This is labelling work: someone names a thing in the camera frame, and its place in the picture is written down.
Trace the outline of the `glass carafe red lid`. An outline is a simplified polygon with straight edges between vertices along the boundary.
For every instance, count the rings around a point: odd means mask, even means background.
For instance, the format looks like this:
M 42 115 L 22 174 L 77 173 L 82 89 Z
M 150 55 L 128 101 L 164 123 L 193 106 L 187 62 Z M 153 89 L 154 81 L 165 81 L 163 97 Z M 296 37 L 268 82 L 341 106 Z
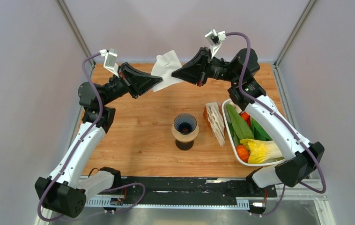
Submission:
M 194 140 L 192 140 L 190 142 L 181 142 L 179 140 L 176 140 L 175 144 L 180 150 L 189 150 L 193 147 Z

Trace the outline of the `dark blue coffee dripper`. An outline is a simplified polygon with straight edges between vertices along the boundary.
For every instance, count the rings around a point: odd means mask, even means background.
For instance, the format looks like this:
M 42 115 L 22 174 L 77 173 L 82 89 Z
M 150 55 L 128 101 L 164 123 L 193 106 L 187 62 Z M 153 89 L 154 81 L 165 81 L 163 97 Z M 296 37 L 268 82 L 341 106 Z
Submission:
M 179 133 L 188 135 L 197 128 L 197 120 L 189 113 L 182 113 L 174 119 L 173 127 Z

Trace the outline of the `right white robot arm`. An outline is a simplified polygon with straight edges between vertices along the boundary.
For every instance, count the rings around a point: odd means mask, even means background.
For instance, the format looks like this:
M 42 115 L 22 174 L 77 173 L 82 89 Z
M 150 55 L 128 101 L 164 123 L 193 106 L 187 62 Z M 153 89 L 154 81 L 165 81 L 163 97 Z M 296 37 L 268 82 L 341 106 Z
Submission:
M 228 62 L 213 58 L 211 51 L 202 47 L 193 59 L 171 74 L 197 86 L 203 86 L 209 78 L 230 82 L 228 93 L 232 102 L 253 117 L 282 152 L 283 162 L 262 167 L 247 176 L 246 190 L 252 196 L 260 195 L 270 185 L 294 187 L 301 183 L 318 168 L 325 151 L 320 142 L 305 138 L 279 113 L 254 79 L 259 68 L 253 49 L 241 49 Z

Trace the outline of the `white paper coffee filter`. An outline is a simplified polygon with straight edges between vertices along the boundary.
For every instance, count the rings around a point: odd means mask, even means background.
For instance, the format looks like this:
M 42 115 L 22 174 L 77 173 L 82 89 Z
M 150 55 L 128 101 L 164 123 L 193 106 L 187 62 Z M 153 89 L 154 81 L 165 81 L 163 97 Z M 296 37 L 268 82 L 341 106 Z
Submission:
M 157 55 L 156 62 L 151 70 L 151 75 L 159 76 L 163 80 L 152 88 L 153 92 L 160 91 L 171 85 L 183 82 L 182 79 L 172 77 L 172 73 L 182 68 L 182 64 L 174 50 L 163 55 Z

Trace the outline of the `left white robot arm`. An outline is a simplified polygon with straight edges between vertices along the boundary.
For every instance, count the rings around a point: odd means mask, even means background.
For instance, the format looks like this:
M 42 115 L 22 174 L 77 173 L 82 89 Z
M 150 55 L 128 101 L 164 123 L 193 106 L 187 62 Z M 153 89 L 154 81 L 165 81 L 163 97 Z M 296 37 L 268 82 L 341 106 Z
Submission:
M 106 105 L 125 94 L 138 98 L 162 81 L 162 77 L 139 71 L 126 62 L 116 66 L 116 74 L 106 84 L 96 84 L 88 79 L 79 86 L 79 104 L 84 108 L 84 116 L 78 134 L 50 175 L 39 177 L 35 183 L 39 197 L 37 212 L 42 220 L 56 220 L 45 218 L 41 214 L 42 208 L 57 212 L 61 217 L 76 218 L 87 199 L 105 189 L 110 194 L 121 191 L 120 171 L 113 168 L 104 167 L 96 175 L 80 179 L 95 147 L 114 121 L 116 109 Z

